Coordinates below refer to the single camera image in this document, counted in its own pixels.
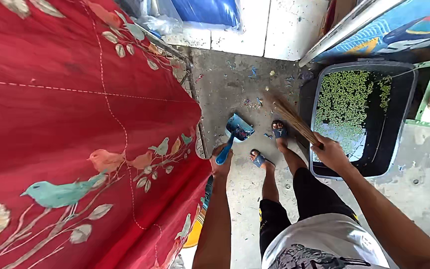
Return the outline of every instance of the blue plastic bag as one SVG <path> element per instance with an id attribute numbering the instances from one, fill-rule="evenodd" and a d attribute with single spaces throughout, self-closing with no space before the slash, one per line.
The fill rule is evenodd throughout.
<path id="1" fill-rule="evenodd" d="M 241 28 L 238 0 L 172 0 L 172 3 L 183 21 L 218 24 L 235 30 Z"/>

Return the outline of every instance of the broom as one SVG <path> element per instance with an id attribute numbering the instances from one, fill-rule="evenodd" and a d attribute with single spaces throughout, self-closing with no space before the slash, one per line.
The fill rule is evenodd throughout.
<path id="1" fill-rule="evenodd" d="M 301 133 L 311 144 L 319 147 L 323 150 L 323 144 L 318 141 L 314 136 L 313 131 L 310 127 L 301 119 L 301 117 L 296 113 L 290 106 L 290 103 L 286 98 L 284 98 L 279 92 L 270 90 L 270 92 L 264 92 L 264 97 L 269 101 L 273 110 L 278 112 L 283 119 L 285 119 L 289 124 L 291 124 L 297 131 Z"/>

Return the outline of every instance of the red fabric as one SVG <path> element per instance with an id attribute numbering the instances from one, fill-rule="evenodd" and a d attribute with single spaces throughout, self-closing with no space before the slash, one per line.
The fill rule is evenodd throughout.
<path id="1" fill-rule="evenodd" d="M 173 77 L 168 61 L 146 49 L 146 40 L 143 45 L 121 29 L 130 40 L 120 42 L 126 54 L 120 58 L 115 44 L 102 36 L 109 26 L 87 3 L 50 2 L 65 18 L 27 1 L 31 14 L 21 19 L 0 3 L 0 204 L 9 211 L 0 233 L 0 268 L 166 268 L 186 240 L 184 233 L 176 235 L 187 215 L 191 224 L 196 219 L 210 173 L 194 148 L 200 107 Z M 122 12 L 111 0 L 92 2 Z M 182 134 L 191 137 L 187 145 Z M 166 154 L 148 149 L 166 137 Z M 93 152 L 99 149 L 109 155 L 98 159 Z M 151 162 L 144 163 L 143 155 L 152 156 Z M 141 164 L 160 165 L 144 171 L 136 168 Z M 21 193 L 39 181 L 86 181 L 100 168 L 109 168 L 108 179 L 79 200 L 80 215 L 60 231 L 70 228 L 47 240 L 71 206 L 37 218 L 45 208 Z M 147 192 L 147 181 L 137 188 L 144 176 L 151 182 Z M 87 219 L 104 204 L 112 205 L 104 216 Z M 15 231 L 33 221 L 14 239 Z M 71 236 L 81 235 L 73 229 L 82 224 L 91 225 L 87 241 L 72 243 Z M 11 251 L 1 255 L 8 241 Z M 51 254 L 58 247 L 63 248 Z"/>

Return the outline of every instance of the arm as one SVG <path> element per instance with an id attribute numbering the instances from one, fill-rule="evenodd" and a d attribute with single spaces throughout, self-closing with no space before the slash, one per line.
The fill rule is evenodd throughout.
<path id="1" fill-rule="evenodd" d="M 312 150 L 340 175 L 386 252 L 401 268 L 430 269 L 430 237 L 384 197 L 351 165 L 338 142 L 315 133 L 324 150 Z"/>
<path id="2" fill-rule="evenodd" d="M 224 164 L 215 163 L 216 156 L 225 146 L 226 144 L 223 144 L 214 149 L 210 158 L 214 187 L 198 240 L 193 269 L 230 269 L 232 228 L 226 197 L 226 179 L 230 172 L 233 151 L 230 150 Z"/>

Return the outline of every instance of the toe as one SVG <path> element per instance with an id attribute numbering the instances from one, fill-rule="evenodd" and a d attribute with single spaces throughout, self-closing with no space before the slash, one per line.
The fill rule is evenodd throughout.
<path id="1" fill-rule="evenodd" d="M 258 156 L 258 152 L 252 151 L 250 152 L 250 160 L 253 161 Z"/>

